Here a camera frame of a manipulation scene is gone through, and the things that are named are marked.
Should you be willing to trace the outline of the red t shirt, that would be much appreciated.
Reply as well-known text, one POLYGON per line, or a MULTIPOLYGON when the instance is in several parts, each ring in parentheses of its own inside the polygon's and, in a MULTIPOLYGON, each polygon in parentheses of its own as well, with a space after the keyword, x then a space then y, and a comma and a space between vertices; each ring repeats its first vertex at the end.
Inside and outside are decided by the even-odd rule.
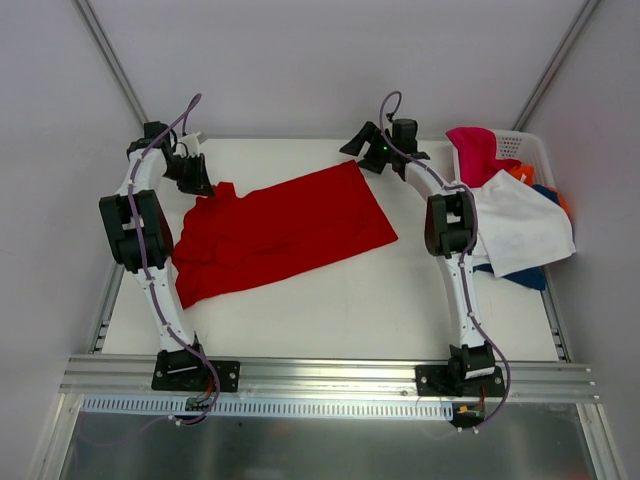
POLYGON ((221 182, 184 216, 172 262, 184 308, 261 287, 397 241, 353 161, 245 196, 221 182))

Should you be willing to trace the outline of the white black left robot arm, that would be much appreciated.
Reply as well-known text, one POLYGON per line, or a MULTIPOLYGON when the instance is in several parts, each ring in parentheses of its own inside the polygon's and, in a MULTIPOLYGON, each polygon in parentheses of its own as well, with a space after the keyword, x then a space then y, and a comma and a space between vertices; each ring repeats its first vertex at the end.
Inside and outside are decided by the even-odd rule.
POLYGON ((198 136, 177 135, 169 125, 148 122, 143 136, 129 145, 127 158, 122 185, 99 200, 99 211, 112 256, 138 282, 158 331, 152 388, 210 395, 215 375, 178 296, 171 260, 174 240, 157 194, 161 181, 168 179, 181 193, 215 195, 198 136))

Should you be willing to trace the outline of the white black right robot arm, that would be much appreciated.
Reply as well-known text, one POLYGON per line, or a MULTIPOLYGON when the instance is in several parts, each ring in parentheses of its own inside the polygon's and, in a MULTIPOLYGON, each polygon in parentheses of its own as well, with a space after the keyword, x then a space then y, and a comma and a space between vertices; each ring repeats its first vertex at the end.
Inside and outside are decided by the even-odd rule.
POLYGON ((443 277, 455 337, 445 367, 417 370, 418 390, 502 397, 506 383, 496 365, 495 347, 481 326, 473 282, 478 230, 473 196, 429 165, 429 155, 418 149, 417 130, 412 119, 396 119, 385 130, 368 121, 340 152, 359 156, 358 165, 377 175, 389 165, 426 202, 424 242, 443 277))

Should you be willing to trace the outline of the magenta t shirt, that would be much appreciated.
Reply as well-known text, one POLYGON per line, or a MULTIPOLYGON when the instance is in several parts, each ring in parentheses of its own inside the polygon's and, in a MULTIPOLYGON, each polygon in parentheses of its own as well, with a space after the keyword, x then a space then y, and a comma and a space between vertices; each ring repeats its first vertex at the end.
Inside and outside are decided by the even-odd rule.
POLYGON ((498 158, 495 133, 481 127, 457 127, 446 132, 458 154, 460 180, 471 188, 482 187, 501 170, 510 171, 522 162, 498 158))

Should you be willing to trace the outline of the white plastic basket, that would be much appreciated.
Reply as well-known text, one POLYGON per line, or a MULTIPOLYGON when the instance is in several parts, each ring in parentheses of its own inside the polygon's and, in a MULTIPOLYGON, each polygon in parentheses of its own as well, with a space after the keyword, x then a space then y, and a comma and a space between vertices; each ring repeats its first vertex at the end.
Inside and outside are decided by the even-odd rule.
MULTIPOLYGON (((497 155, 499 159, 513 158, 521 161, 524 165, 532 165, 535 168, 534 182, 556 189, 544 145, 538 137, 532 134, 510 130, 491 131, 493 131, 497 137, 497 155)), ((458 154, 454 146, 453 152, 454 176, 460 180, 458 154)))

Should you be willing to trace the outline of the orange t shirt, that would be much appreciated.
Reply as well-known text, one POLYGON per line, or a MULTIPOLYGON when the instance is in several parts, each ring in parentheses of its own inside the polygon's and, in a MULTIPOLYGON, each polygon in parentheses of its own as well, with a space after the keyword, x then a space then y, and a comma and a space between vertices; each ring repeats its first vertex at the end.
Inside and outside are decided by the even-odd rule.
POLYGON ((568 216, 571 216, 571 212, 564 197, 552 187, 548 187, 534 182, 535 168, 532 165, 521 164, 508 170, 508 173, 525 185, 531 187, 533 190, 543 195, 548 200, 560 206, 568 216))

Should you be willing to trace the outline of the rear aluminium frame bar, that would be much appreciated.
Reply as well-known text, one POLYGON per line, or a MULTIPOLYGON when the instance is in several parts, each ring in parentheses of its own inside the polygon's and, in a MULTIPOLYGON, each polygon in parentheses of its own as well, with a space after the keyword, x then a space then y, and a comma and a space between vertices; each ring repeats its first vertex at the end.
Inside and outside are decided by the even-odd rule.
MULTIPOLYGON (((212 132, 199 132, 198 133, 199 138, 204 139, 204 140, 209 140, 209 139, 242 139, 242 140, 248 140, 248 139, 255 139, 255 140, 350 140, 353 135, 351 136, 344 136, 344 135, 336 135, 336 134, 332 134, 332 135, 312 135, 312 134, 215 134, 212 132)), ((436 136, 430 136, 430 137, 424 137, 421 136, 419 137, 420 141, 449 141, 448 138, 446 137, 446 135, 442 134, 442 135, 436 135, 436 136)))

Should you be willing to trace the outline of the aluminium frame bar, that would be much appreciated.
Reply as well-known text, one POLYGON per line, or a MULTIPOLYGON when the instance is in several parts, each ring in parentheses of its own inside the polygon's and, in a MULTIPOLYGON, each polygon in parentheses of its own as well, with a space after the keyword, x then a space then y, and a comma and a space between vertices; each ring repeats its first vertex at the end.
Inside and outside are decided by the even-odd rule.
MULTIPOLYGON (((255 140, 350 140, 353 135, 351 136, 344 136, 344 135, 336 135, 336 134, 332 134, 332 135, 312 135, 312 134, 215 134, 212 132, 199 132, 198 133, 199 138, 204 139, 204 140, 209 140, 209 139, 242 139, 242 140, 248 140, 248 139, 255 139, 255 140)), ((430 137, 424 137, 421 136, 419 137, 420 141, 449 141, 448 138, 446 137, 446 135, 442 134, 442 135, 436 135, 436 136, 430 136, 430 137)))
POLYGON ((86 353, 100 353, 103 350, 124 273, 124 267, 116 263, 109 268, 106 284, 98 299, 96 314, 89 330, 86 353))

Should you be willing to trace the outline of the left aluminium frame post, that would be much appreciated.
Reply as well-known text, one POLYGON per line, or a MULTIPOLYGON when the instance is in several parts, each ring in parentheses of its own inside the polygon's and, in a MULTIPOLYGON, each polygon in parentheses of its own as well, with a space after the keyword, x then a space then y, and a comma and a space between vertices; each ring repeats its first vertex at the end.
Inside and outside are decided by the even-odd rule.
POLYGON ((143 130, 144 125, 149 122, 149 117, 92 5, 92 2, 89 0, 72 0, 71 3, 88 31, 103 63, 115 81, 129 111, 137 125, 141 130, 143 130))

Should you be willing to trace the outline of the aluminium frame post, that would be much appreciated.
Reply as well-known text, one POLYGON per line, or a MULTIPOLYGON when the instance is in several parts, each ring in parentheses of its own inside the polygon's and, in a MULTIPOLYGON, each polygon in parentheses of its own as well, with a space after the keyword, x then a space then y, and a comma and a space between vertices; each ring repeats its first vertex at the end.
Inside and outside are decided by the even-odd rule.
POLYGON ((137 125, 141 130, 143 130, 144 125, 149 122, 149 117, 92 5, 92 2, 89 0, 72 0, 71 3, 88 31, 103 63, 115 81, 129 111, 137 125))
POLYGON ((513 122, 512 130, 520 132, 526 130, 602 4, 602 0, 586 0, 582 2, 513 122))

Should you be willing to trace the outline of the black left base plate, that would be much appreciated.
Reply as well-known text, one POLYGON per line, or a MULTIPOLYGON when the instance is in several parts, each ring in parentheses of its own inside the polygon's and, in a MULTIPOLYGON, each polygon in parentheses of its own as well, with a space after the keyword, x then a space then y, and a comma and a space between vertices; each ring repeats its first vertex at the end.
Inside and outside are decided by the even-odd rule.
POLYGON ((214 393, 237 392, 241 364, 228 360, 213 360, 211 364, 218 375, 220 389, 217 389, 211 371, 199 358, 192 355, 159 355, 151 380, 151 389, 168 392, 205 392, 212 385, 214 393))

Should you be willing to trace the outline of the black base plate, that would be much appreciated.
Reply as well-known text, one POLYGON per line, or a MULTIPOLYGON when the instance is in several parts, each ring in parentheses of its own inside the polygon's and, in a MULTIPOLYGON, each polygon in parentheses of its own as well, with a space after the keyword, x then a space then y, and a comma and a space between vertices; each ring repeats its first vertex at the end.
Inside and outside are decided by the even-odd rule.
POLYGON ((499 367, 489 376, 457 380, 445 365, 417 365, 414 369, 417 393, 420 397, 489 397, 506 393, 506 384, 499 367))
POLYGON ((199 358, 192 355, 159 355, 151 380, 151 389, 168 392, 205 392, 212 385, 214 393, 237 392, 241 364, 228 360, 213 360, 211 364, 218 375, 220 389, 217 389, 211 371, 199 358))

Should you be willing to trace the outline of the right aluminium frame post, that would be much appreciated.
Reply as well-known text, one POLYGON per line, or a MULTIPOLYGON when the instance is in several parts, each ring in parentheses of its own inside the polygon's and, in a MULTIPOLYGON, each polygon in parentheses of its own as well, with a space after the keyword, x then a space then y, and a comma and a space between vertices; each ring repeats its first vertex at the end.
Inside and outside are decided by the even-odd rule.
POLYGON ((513 122, 512 130, 520 132, 526 130, 602 4, 602 0, 586 0, 582 2, 513 122))

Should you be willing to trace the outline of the aluminium mounting rail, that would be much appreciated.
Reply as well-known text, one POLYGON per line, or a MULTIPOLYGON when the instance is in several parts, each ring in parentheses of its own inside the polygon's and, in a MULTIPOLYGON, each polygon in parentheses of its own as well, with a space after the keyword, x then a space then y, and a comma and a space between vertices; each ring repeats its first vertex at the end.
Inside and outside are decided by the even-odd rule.
MULTIPOLYGON (((419 362, 239 358, 237 394, 243 398, 328 400, 415 400, 434 395, 432 376, 419 373, 419 362)), ((93 354, 70 358, 62 393, 128 393, 151 390, 153 355, 93 354)), ((515 402, 597 404, 602 391, 588 365, 566 362, 513 362, 508 399, 515 402)))

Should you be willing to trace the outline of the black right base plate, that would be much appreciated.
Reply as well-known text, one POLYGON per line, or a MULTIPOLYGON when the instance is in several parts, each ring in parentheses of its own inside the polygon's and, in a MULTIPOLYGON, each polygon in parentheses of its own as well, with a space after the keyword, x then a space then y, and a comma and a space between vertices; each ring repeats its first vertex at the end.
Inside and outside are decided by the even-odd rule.
POLYGON ((445 365, 417 365, 414 369, 417 393, 420 397, 489 397, 506 393, 506 384, 499 367, 489 376, 457 380, 445 365))

